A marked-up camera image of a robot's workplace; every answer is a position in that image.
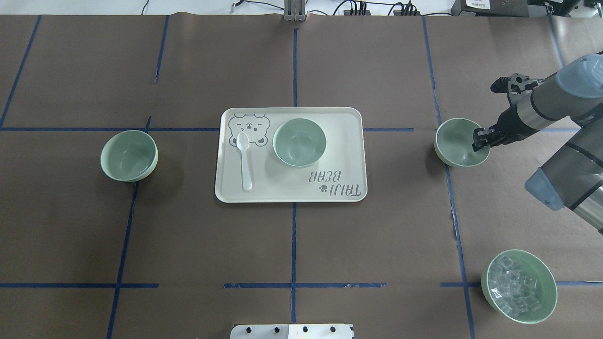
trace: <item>plastic tray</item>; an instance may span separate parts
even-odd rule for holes
[[[306,118],[322,127],[327,147],[318,162],[295,168],[274,152],[274,131]],[[253,189],[244,191],[236,135],[244,130]],[[362,117],[349,107],[232,108],[222,114],[215,194],[225,203],[354,202],[367,195]]]

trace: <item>white plastic spoon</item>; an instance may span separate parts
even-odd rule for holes
[[[236,147],[241,151],[241,174],[243,176],[243,190],[251,191],[251,171],[247,162],[247,149],[249,148],[249,138],[243,132],[236,136]]]

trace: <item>bear cartoon print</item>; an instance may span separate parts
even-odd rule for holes
[[[235,114],[228,121],[228,128],[230,129],[229,143],[231,146],[236,147],[236,135],[239,132],[245,132],[249,138],[249,142],[258,146],[264,146],[268,143],[267,133],[269,127],[270,120],[265,115]]]

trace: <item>empty bowl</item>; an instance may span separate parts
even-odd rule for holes
[[[492,259],[482,273],[482,291],[495,310],[522,324],[545,321],[557,305],[553,274],[522,250],[507,250]]]
[[[454,118],[444,121],[435,132],[435,152],[452,167],[473,167],[483,163],[490,154],[490,146],[473,151],[473,131],[481,126],[475,122]]]
[[[107,141],[101,152],[101,168],[113,180],[136,182],[146,178],[157,165],[157,145],[138,130],[123,131]]]
[[[323,156],[327,139],[316,122],[303,118],[292,119],[276,129],[273,147],[279,159],[287,165],[306,167]]]

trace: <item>bowl rim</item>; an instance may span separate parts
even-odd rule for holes
[[[117,138],[118,138],[120,135],[123,135],[123,134],[126,134],[126,133],[127,133],[127,134],[132,134],[132,133],[142,133],[143,135],[145,135],[145,136],[146,136],[146,138],[148,138],[148,139],[149,139],[149,140],[150,140],[150,141],[153,143],[153,148],[154,148],[154,151],[153,151],[153,159],[151,160],[151,163],[150,163],[150,164],[149,164],[149,165],[148,165],[148,166],[145,168],[145,170],[144,170],[142,173],[140,173],[139,175],[134,176],[134,177],[132,177],[132,178],[119,179],[119,178],[116,178],[115,176],[112,176],[112,175],[110,175],[110,174],[108,173],[108,170],[107,170],[107,168],[106,168],[106,167],[107,167],[107,165],[108,165],[108,162],[103,162],[103,157],[104,157],[104,156],[107,154],[107,152],[109,152],[109,148],[108,148],[109,144],[110,144],[112,141],[115,141],[115,139],[117,139]],[[109,178],[111,178],[111,179],[113,179],[113,180],[116,180],[116,181],[119,181],[119,182],[135,182],[135,181],[137,181],[137,179],[139,180],[139,178],[141,178],[141,177],[143,177],[143,178],[144,178],[146,175],[148,175],[146,172],[149,170],[149,168],[151,168],[151,167],[153,166],[153,163],[155,163],[155,161],[156,161],[156,159],[157,159],[157,156],[158,156],[157,144],[155,143],[155,140],[153,139],[153,137],[151,137],[151,136],[150,136],[150,135],[149,135],[147,132],[140,131],[140,130],[126,130],[126,131],[121,131],[121,132],[117,133],[116,135],[112,136],[112,137],[111,137],[111,138],[110,138],[110,139],[109,139],[109,140],[108,140],[108,141],[105,143],[105,145],[103,146],[103,150],[101,151],[101,158],[100,158],[100,162],[101,162],[101,169],[103,170],[103,173],[104,173],[104,174],[105,174],[107,177],[109,177]]]
[[[314,125],[316,125],[316,126],[318,127],[318,129],[320,129],[320,132],[323,134],[323,137],[324,137],[324,149],[323,149],[323,151],[321,152],[320,156],[319,156],[319,157],[318,157],[318,159],[316,159],[315,161],[313,161],[313,162],[311,162],[311,163],[309,163],[309,164],[306,164],[306,165],[293,165],[292,163],[288,163],[288,162],[287,162],[287,161],[285,161],[283,158],[281,158],[281,157],[279,156],[279,152],[277,152],[277,151],[276,151],[276,137],[279,135],[279,132],[280,132],[281,128],[283,128],[283,126],[287,125],[287,124],[288,124],[288,123],[290,123],[291,121],[295,121],[295,120],[306,120],[306,121],[309,121],[309,122],[313,123]],[[317,124],[315,121],[310,120],[310,119],[306,119],[306,118],[293,118],[293,119],[290,119],[290,120],[287,120],[287,121],[283,122],[282,124],[280,124],[280,125],[279,125],[279,126],[276,128],[276,130],[274,131],[274,135],[273,135],[273,137],[272,137],[272,149],[273,149],[273,151],[274,151],[274,154],[276,154],[276,156],[277,156],[277,157],[280,159],[280,161],[284,162],[285,164],[287,164],[287,165],[289,165],[289,166],[292,166],[292,167],[304,168],[304,167],[308,167],[308,166],[311,166],[311,165],[315,164],[317,161],[319,161],[319,160],[320,160],[320,158],[322,158],[322,157],[323,157],[324,152],[327,150],[327,136],[326,136],[326,134],[324,134],[324,130],[323,130],[323,128],[322,128],[322,127],[320,127],[320,125],[319,125],[319,124]]]
[[[441,149],[440,149],[440,145],[438,144],[438,135],[440,134],[440,129],[442,128],[442,126],[446,125],[448,122],[450,122],[450,121],[455,121],[455,120],[466,120],[466,121],[468,121],[468,122],[473,123],[475,126],[477,126],[477,128],[480,128],[480,127],[481,127],[481,126],[480,126],[480,125],[479,125],[477,122],[475,122],[475,121],[473,121],[473,120],[471,120],[471,119],[467,119],[467,118],[450,118],[450,119],[448,119],[448,120],[446,120],[446,121],[442,122],[442,123],[441,123],[441,124],[438,126],[438,129],[435,131],[435,142],[434,142],[434,145],[435,145],[435,149],[436,149],[436,151],[437,151],[437,152],[438,152],[438,153],[439,153],[439,154],[440,154],[440,155],[441,155],[443,158],[445,158],[445,159],[446,159],[446,162],[450,162],[450,163],[452,164],[452,166],[455,166],[455,167],[459,167],[459,168],[470,168],[470,167],[475,167],[475,166],[477,166],[477,165],[480,165],[481,163],[483,163],[484,161],[486,161],[486,160],[488,159],[488,156],[490,156],[490,149],[491,149],[491,148],[490,148],[490,146],[488,146],[488,154],[486,154],[486,157],[484,158],[484,160],[482,160],[482,161],[480,161],[480,162],[478,162],[478,163],[476,163],[476,164],[473,164],[473,165],[462,165],[462,164],[460,164],[460,163],[456,163],[456,162],[454,162],[454,161],[452,161],[452,160],[448,159],[446,156],[444,156],[444,153],[442,153],[442,151],[441,151]]]
[[[495,256],[495,257],[494,257],[494,258],[493,258],[493,259],[490,261],[490,263],[489,263],[489,264],[486,266],[486,269],[485,269],[485,271],[484,271],[484,273],[485,273],[485,278],[486,278],[486,279],[485,279],[485,283],[486,283],[486,285],[488,284],[488,275],[490,274],[490,267],[492,266],[492,263],[493,263],[493,262],[494,262],[494,261],[495,261],[495,260],[496,260],[498,257],[500,257],[500,256],[502,256],[502,255],[504,255],[504,254],[506,254],[506,253],[509,253],[509,252],[523,252],[523,253],[526,253],[526,254],[528,254],[528,255],[530,255],[530,256],[532,256],[532,257],[534,257],[534,258],[535,258],[535,259],[536,259],[536,260],[537,260],[539,263],[541,263],[541,264],[542,264],[542,266],[544,266],[544,268],[546,268],[546,271],[549,273],[549,275],[551,276],[551,278],[553,279],[553,281],[555,281],[555,277],[553,277],[553,273],[551,273],[551,270],[549,269],[549,267],[548,267],[548,266],[547,266],[547,265],[546,265],[546,264],[545,264],[545,263],[544,263],[542,260],[540,260],[540,258],[538,258],[537,256],[533,255],[532,253],[530,253],[530,252],[528,252],[528,251],[519,250],[519,249],[510,249],[510,250],[505,250],[505,251],[502,251],[502,252],[500,252],[499,254],[497,254],[497,255],[496,255],[496,256]],[[510,317],[509,315],[507,315],[506,313],[504,313],[504,312],[503,312],[503,311],[500,309],[500,307],[498,307],[498,305],[497,305],[496,303],[491,303],[491,302],[490,302],[490,299],[492,299],[492,296],[490,296],[490,290],[488,289],[488,286],[482,287],[482,292],[484,292],[484,294],[485,294],[486,292],[488,293],[488,296],[486,297],[486,298],[488,298],[488,303],[489,303],[489,304],[490,304],[490,305],[491,305],[491,306],[492,306],[492,307],[493,307],[493,308],[494,308],[494,309],[495,309],[495,310],[496,310],[498,313],[503,314],[504,316],[506,316],[507,318],[509,318],[509,319],[513,320],[514,322],[518,322],[518,323],[521,323],[521,324],[526,324],[526,325],[533,325],[533,324],[537,324],[537,323],[541,323],[541,322],[545,321],[545,320],[546,320],[546,319],[548,319],[548,318],[549,318],[549,317],[550,317],[550,316],[553,314],[553,312],[555,311],[555,308],[557,307],[557,300],[558,300],[558,297],[559,297],[559,293],[558,293],[558,290],[557,290],[557,283],[556,283],[556,282],[555,282],[554,286],[555,286],[555,303],[553,304],[553,307],[552,307],[551,311],[549,312],[549,314],[547,314],[547,316],[546,316],[546,317],[543,317],[542,319],[533,320],[533,321],[527,321],[527,322],[526,322],[526,321],[523,321],[523,320],[518,320],[518,319],[515,319],[515,318],[513,318],[513,317]]]

